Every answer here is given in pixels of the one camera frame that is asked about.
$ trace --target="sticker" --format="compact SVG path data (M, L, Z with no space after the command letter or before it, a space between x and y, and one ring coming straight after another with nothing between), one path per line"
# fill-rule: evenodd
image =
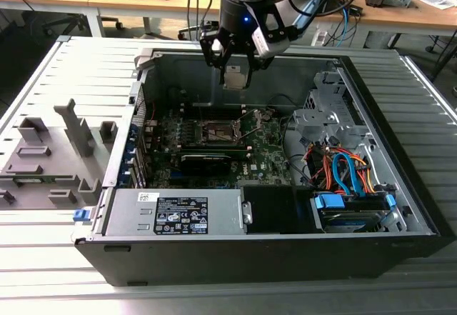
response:
M138 202L157 202L160 193L158 192L139 192Z
M18 183L42 183L41 179L15 179Z
M158 235L207 234L207 197L159 197L156 195L156 225Z

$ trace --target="white paper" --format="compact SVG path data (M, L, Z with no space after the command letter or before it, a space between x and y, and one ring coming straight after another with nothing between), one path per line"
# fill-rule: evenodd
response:
M139 192L138 193L138 202L157 202L158 197L160 196L159 192Z
M447 8L451 8L452 6L455 6L456 3L454 0L419 0L422 1L423 3L427 3L430 6L434 6L435 8L444 10Z

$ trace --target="gray plastic part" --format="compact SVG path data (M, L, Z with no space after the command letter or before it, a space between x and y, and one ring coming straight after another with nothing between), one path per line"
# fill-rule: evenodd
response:
M70 39L71 39L71 36L69 36L69 35L59 35L56 42L69 42Z
M152 54L154 49L141 49L141 52L135 56L135 67L137 70L144 70L150 67L154 62L152 60Z
M81 183L81 180L77 174L71 178L56 178L56 184L58 186L79 186L79 183Z
M28 144L40 144L40 131L48 131L39 117L26 117L18 127L19 133Z
M80 156L91 156L94 149L89 146L87 140L87 127L86 122L79 121L74 113L75 102L73 99L70 99L69 103L66 106L54 106L54 111L62 116L64 119L67 135L71 138L71 141L74 142L76 150Z
M14 202L14 196L7 190L0 190L0 199L8 202L8 204L12 204Z
M94 148L94 154L81 158L74 143L69 142L64 130L65 128L61 126L50 126L47 132L39 133L43 142L36 146L29 145L23 138L20 139L16 149L14 149L14 153L5 163L5 168L0 172L0 175L9 179L6 181L0 179L0 189L9 190L16 198L16 201L11 205L0 201L0 211L2 209L75 209L88 206L78 193L79 184L81 179L86 179L87 184L92 186L95 179L103 179L112 144L103 144L99 127L91 127L91 134L94 140L89 143ZM49 147L51 155L24 158L16 154L17 147L40 146ZM15 179L20 181L22 175L13 175L6 172L6 168L9 165L16 166L17 164L37 164L43 168L43 174L41 176L36 175L35 182L33 179L28 179L29 181L23 184L19 182L18 188L12 177L14 176ZM39 181L45 176L55 176L55 183L40 183ZM77 202L75 204L54 204L48 198L50 189L71 189Z
M12 178L2 178L0 179L0 188L2 189L17 189L18 185Z
M54 204L76 203L76 197L70 189L49 190L48 198Z
M87 181L83 179L79 184L78 192L86 204L95 206L98 204L101 195L101 182L99 179L96 179L94 186L89 188Z
M21 158L26 158L29 156L50 156L51 150L48 146L21 146L16 150L16 154Z
M104 144L113 144L117 135L117 125L114 121L103 121L100 125L100 137Z
M39 165L17 164L9 165L6 172L8 174L42 174L43 168Z

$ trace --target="blue latch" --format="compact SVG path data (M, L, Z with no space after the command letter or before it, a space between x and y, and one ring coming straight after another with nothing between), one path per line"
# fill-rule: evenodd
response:
M344 209L344 201L341 195L337 194L319 194L314 201L317 209L322 208L342 208Z
M73 221L87 222L91 220L91 211L87 209L77 209L73 213Z
M397 202L395 202L395 197L390 194L386 195L386 201L391 209L397 205Z

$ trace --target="office chair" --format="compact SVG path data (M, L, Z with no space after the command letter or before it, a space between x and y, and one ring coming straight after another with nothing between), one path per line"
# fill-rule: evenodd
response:
M101 20L116 22L116 28L119 31L124 29L124 25L122 24L122 22L120 22L119 19L117 19L115 17L102 16ZM76 26L78 26L80 31L82 31L85 28L87 28L87 29L89 28L89 22L87 21L87 17L85 17L84 15L80 15L80 14L68 14L68 17L66 17L65 19L60 19L60 20L49 22L49 23L41 26L41 28L43 29L44 35L51 36L54 33L52 31L51 27L59 26L61 24L68 24L67 27L62 32L62 35L69 35Z

